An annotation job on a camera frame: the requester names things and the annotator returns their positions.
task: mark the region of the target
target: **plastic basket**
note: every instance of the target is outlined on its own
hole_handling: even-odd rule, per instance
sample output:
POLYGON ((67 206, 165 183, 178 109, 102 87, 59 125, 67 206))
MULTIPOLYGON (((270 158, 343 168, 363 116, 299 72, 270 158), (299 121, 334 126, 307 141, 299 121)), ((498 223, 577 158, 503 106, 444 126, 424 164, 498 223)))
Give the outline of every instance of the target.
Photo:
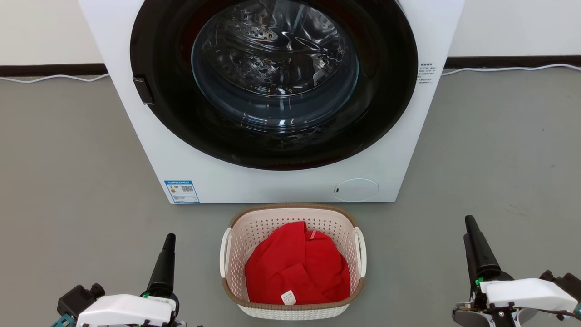
POLYGON ((274 204, 238 214, 224 233, 220 247, 220 275, 226 294, 242 311, 257 318, 313 320, 335 317, 347 309, 365 283, 367 252, 363 233, 344 210, 329 205, 274 204), (349 264, 350 296, 340 302, 311 305, 277 305, 250 302, 244 265, 256 246, 280 226, 305 221, 309 230, 330 236, 349 264))

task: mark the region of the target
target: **white basket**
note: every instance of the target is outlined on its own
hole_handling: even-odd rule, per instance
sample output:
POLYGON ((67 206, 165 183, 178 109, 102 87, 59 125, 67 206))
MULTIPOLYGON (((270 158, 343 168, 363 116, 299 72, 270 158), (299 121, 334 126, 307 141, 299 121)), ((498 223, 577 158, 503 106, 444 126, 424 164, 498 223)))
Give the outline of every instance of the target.
POLYGON ((313 320, 335 317, 359 295, 365 282, 367 252, 363 233, 344 210, 329 205, 274 204, 241 212, 224 233, 220 247, 220 275, 228 296, 253 317, 276 320, 313 320), (345 257, 351 274, 349 298, 335 303, 276 305, 252 303, 246 291, 244 265, 256 246, 280 226, 297 221, 309 230, 330 236, 345 257))

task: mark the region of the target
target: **brown rim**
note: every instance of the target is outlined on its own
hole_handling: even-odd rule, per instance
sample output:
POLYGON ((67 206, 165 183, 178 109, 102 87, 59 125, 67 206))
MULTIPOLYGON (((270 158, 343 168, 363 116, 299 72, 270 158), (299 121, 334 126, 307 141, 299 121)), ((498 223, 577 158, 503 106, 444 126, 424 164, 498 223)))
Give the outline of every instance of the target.
MULTIPOLYGON (((324 210, 331 210, 336 211, 343 216, 345 216, 353 225, 353 227, 357 227, 357 222, 355 219, 345 210, 334 207, 332 205, 325 205, 325 204, 309 204, 309 203, 281 203, 281 204, 266 204, 261 205, 258 207, 253 207, 246 209, 239 214, 237 214, 234 219, 230 222, 230 228, 234 227, 234 224, 240 219, 242 216, 259 210, 267 210, 267 209, 281 209, 281 208, 307 208, 307 209, 324 209, 324 210)), ((226 292, 226 295, 234 301, 237 305, 241 305, 246 308, 253 308, 253 309, 262 309, 262 310, 277 310, 277 311, 305 311, 305 310, 323 310, 323 309, 331 309, 331 308, 338 308, 343 307, 344 305, 348 305, 353 300, 355 300, 363 289, 363 285, 365 284, 365 278, 360 278, 359 283, 357 284, 357 288, 355 292, 351 294, 348 298, 344 299, 343 301, 333 302, 333 303, 324 303, 324 304, 304 304, 304 305, 282 305, 282 304, 262 304, 262 303, 254 303, 250 301, 241 300, 232 293, 230 287, 228 286, 228 281, 226 278, 222 278, 222 287, 226 292)))
POLYGON ((234 219, 232 219, 232 221, 230 222, 230 225, 228 225, 228 227, 233 228, 234 224, 236 224, 236 222, 238 221, 238 219, 240 219, 242 216, 253 212, 253 211, 260 211, 260 210, 268 210, 268 209, 284 209, 284 208, 305 208, 305 209, 323 209, 323 210, 331 210, 331 211, 336 211, 340 214, 342 214, 343 216, 345 216, 347 219, 349 219, 349 221, 351 222, 351 224, 353 225, 353 227, 358 227, 357 222, 355 221, 355 218, 353 218, 347 211, 338 208, 338 207, 334 207, 333 205, 326 205, 326 204, 311 204, 311 203, 277 203, 277 204, 264 204, 264 205, 259 205, 258 207, 252 207, 252 208, 248 208, 242 212, 240 212, 239 214, 237 214, 234 219))

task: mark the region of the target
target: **teal connector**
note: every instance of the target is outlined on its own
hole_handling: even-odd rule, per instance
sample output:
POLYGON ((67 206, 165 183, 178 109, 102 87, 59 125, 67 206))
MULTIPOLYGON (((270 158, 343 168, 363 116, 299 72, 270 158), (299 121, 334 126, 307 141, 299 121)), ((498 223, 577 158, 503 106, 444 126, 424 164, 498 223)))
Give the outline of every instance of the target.
POLYGON ((74 319, 71 316, 64 314, 51 327, 72 327, 74 326, 74 319))
POLYGON ((581 319, 581 303, 577 305, 574 313, 577 318, 581 319))

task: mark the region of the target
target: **basket handle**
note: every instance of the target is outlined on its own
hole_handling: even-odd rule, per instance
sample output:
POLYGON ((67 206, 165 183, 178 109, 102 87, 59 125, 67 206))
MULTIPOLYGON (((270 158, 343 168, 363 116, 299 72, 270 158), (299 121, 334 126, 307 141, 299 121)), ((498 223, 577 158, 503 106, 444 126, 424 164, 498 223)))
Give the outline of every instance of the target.
POLYGON ((222 278, 226 278, 228 260, 230 259, 230 241, 232 240, 231 230, 231 228, 228 228, 224 232, 222 244, 220 245, 220 276, 222 276, 222 278))
POLYGON ((365 278, 367 272, 367 248, 365 246, 365 237, 359 227, 355 227, 355 240, 357 250, 357 267, 361 278, 365 278))

